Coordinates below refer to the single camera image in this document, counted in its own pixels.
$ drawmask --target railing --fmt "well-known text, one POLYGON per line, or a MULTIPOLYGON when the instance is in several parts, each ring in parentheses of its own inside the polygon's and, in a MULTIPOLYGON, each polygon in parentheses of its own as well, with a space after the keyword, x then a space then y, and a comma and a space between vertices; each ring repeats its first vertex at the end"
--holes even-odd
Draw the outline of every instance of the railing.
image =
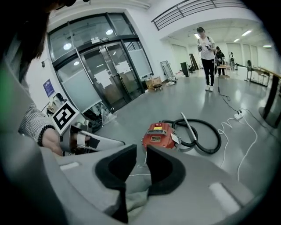
POLYGON ((185 0, 174 5, 152 20, 157 30, 194 13, 222 7, 247 8, 240 0, 185 0))

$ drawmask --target striped shirt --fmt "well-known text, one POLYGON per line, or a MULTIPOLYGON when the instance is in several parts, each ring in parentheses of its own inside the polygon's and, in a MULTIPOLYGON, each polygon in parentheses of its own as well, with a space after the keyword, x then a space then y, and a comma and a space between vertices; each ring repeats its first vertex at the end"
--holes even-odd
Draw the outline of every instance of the striped shirt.
MULTIPOLYGON (((29 88, 25 76, 30 63, 22 63, 21 41, 17 39, 17 35, 15 35, 9 48, 6 50, 6 59, 14 75, 28 91, 29 88)), ((37 109, 36 105, 32 103, 28 107, 18 131, 38 142, 41 131, 47 125, 53 125, 52 121, 45 117, 45 115, 37 109)))

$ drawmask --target striped sleeve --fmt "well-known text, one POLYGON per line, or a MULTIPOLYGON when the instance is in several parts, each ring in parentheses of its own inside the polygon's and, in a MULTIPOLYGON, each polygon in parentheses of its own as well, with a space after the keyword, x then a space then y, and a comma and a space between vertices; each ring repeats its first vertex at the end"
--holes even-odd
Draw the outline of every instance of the striped sleeve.
POLYGON ((41 131, 47 125, 53 126, 52 121, 45 117, 44 114, 36 108, 36 105, 32 103, 24 115, 19 132, 38 142, 41 131))

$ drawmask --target black cable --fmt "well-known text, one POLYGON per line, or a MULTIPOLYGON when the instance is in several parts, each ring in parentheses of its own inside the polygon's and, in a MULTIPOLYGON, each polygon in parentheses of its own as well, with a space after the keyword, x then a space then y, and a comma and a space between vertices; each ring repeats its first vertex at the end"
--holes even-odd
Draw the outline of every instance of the black cable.
POLYGON ((279 141, 279 138, 276 137, 274 134, 272 134, 271 131, 270 131, 266 126, 264 126, 264 125, 252 114, 252 112, 251 112, 249 109, 245 109, 245 108, 242 108, 242 107, 240 107, 239 110, 240 110, 240 109, 243 109, 243 110, 249 112, 249 113, 251 114, 251 116, 254 117, 255 120, 258 121, 259 124, 260 124, 263 128, 267 129, 267 130, 268 130, 268 133, 269 133, 272 137, 276 138, 277 141, 279 142, 279 144, 281 144, 281 142, 279 141))
MULTIPOLYGON (((197 140, 194 140, 192 143, 186 143, 183 140, 181 140, 181 144, 182 145, 184 145, 186 147, 193 147, 193 146, 197 145, 200 150, 202 150, 203 152, 205 152, 207 154, 214 154, 214 153, 216 153, 220 149, 220 147, 221 147, 221 136, 220 136, 219 132, 217 131, 217 129, 213 125, 211 125, 210 123, 208 123, 206 121, 198 120, 198 119, 187 119, 187 121, 188 122, 202 123, 202 124, 205 124, 206 126, 210 127, 214 131, 214 133, 216 135, 216 138, 218 140, 218 144, 217 144, 215 149, 206 149, 206 148, 204 148, 198 142, 198 133, 197 133, 196 129, 191 126, 191 129, 192 129, 194 135, 196 136, 197 140)), ((185 123, 184 119, 175 120, 175 121, 163 120, 162 122, 163 123, 171 123, 173 129, 175 129, 176 125, 188 128, 188 126, 185 123)))
POLYGON ((223 97, 224 102, 225 102, 233 111, 237 112, 237 114, 240 114, 241 111, 239 112, 239 111, 235 110, 235 109, 234 109, 233 107, 231 107, 231 106, 228 104, 228 102, 224 99, 224 97, 226 97, 227 100, 230 102, 230 101, 231 101, 231 98, 230 98, 229 96, 227 96, 227 95, 221 94, 221 92, 220 92, 220 78, 219 78, 219 77, 218 77, 218 92, 219 92, 220 96, 223 97))

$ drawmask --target red machine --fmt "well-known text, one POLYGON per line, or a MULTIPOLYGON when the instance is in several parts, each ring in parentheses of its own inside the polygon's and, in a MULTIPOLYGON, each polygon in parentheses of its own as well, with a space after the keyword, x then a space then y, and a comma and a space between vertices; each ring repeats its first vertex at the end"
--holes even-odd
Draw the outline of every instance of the red machine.
POLYGON ((172 140, 173 129, 168 123, 153 123, 143 137, 142 144, 146 151, 147 145, 156 145, 172 149, 175 142, 172 140))

